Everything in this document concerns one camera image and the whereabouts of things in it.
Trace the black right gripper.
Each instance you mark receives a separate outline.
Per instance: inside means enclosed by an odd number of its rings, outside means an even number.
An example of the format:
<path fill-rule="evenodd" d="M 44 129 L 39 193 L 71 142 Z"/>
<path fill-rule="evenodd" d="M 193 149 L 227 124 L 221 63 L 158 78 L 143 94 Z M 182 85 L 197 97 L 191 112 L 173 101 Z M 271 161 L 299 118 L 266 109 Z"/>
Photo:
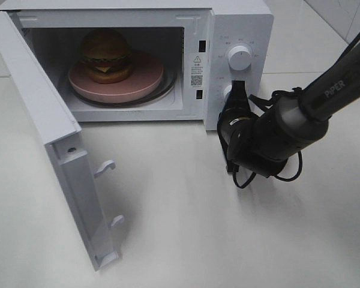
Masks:
<path fill-rule="evenodd" d="M 251 111 L 245 81 L 233 80 L 217 131 L 228 173 L 237 172 L 250 154 L 251 131 L 257 116 Z"/>

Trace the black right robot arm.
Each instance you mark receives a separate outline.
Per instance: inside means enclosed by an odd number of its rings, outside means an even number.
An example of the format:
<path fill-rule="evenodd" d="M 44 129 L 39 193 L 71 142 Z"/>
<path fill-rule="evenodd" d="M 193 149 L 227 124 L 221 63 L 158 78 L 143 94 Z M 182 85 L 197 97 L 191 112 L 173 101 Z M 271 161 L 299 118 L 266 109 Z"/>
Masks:
<path fill-rule="evenodd" d="M 330 117 L 360 97 L 360 37 L 306 88 L 276 90 L 268 100 L 247 95 L 235 80 L 218 119 L 227 171 L 240 167 L 276 176 L 289 157 L 320 140 Z"/>

